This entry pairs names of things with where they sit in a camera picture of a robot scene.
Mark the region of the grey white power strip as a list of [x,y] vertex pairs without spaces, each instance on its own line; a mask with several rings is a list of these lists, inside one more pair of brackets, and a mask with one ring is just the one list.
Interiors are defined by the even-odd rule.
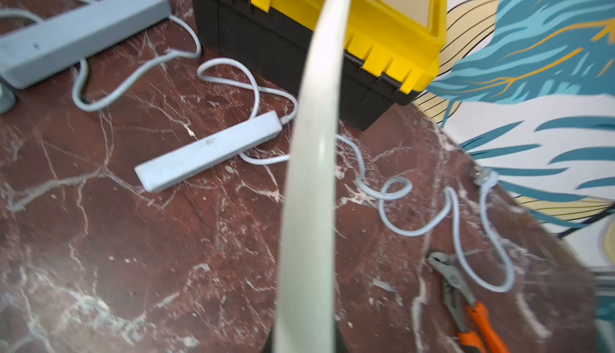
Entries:
[[282,131],[276,112],[249,119],[135,167],[143,188],[158,193],[239,155]]

